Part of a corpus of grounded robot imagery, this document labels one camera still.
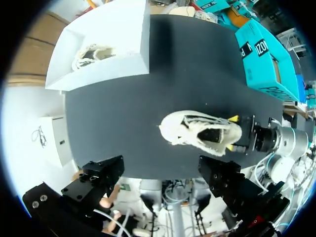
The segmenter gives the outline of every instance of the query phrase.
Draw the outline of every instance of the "white shoebox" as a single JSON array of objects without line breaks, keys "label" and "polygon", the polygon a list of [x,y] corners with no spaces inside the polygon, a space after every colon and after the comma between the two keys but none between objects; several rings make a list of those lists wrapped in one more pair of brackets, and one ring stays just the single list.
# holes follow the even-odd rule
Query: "white shoebox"
[{"label": "white shoebox", "polygon": [[[62,31],[50,59],[46,89],[70,91],[96,82],[149,73],[147,0],[115,0],[79,17]],[[113,48],[110,58],[76,71],[78,51],[92,43]]]}]

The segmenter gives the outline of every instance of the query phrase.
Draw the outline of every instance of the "shoe insole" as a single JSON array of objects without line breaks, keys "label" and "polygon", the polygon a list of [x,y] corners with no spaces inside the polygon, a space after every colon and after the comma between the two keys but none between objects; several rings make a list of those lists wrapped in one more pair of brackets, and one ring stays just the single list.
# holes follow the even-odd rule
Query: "shoe insole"
[{"label": "shoe insole", "polygon": [[221,129],[206,129],[200,132],[197,137],[202,141],[219,143],[221,141]]}]

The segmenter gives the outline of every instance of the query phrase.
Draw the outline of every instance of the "black mount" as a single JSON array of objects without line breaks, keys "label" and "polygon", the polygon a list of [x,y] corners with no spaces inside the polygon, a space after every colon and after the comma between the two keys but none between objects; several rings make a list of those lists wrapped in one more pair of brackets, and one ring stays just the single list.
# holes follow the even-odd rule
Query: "black mount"
[{"label": "black mount", "polygon": [[200,156],[198,170],[214,196],[222,197],[236,219],[242,220],[230,236],[272,236],[270,222],[275,222],[289,205],[279,194],[283,182],[270,185],[268,192],[244,177],[240,165]]}]

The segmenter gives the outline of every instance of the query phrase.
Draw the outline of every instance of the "black table surface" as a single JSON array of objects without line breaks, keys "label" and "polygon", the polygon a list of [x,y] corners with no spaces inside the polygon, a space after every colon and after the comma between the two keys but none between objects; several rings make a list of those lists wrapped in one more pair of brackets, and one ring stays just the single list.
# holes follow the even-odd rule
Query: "black table surface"
[{"label": "black table surface", "polygon": [[[66,93],[71,149],[79,166],[123,155],[124,176],[179,179],[198,176],[193,146],[172,146],[158,125],[169,113],[194,110],[217,117],[256,115],[281,120],[282,103],[248,88],[234,33],[195,18],[152,15],[150,74],[107,80]],[[242,168],[264,153],[227,151],[218,158]]]}]

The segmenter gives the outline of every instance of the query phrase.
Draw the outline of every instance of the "white wall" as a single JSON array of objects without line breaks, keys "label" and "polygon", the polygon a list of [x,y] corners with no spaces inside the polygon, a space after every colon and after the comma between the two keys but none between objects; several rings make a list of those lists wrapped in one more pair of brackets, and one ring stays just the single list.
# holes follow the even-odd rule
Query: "white wall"
[{"label": "white wall", "polygon": [[[100,6],[104,1],[92,0],[94,4]],[[82,13],[90,5],[86,0],[56,0],[54,1],[48,10],[54,12],[65,20],[72,22],[76,19],[76,15]]]},{"label": "white wall", "polygon": [[38,118],[64,114],[63,95],[42,87],[9,87],[2,101],[2,142],[7,172],[19,197],[45,181],[60,191],[77,168],[73,161],[59,168],[44,161],[39,140],[32,142]]}]

